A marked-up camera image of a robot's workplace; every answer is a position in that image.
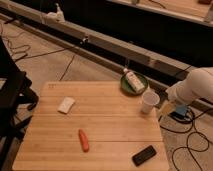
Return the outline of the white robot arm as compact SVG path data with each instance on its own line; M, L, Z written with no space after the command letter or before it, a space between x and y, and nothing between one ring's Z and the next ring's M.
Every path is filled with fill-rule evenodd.
M160 107L159 115L168 115L177 107L201 98L213 103L213 67L191 70L184 80L167 88L166 93L167 100Z

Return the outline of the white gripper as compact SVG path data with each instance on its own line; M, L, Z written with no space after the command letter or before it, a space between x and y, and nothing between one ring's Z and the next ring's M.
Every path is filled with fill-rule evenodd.
M178 89L180 88L180 83L177 82L176 84L172 85L171 87L166 89L168 100L177 103L183 104L184 101L178 95ZM159 115L165 116L169 115L175 110L175 105L169 101L164 101L161 108L159 109Z

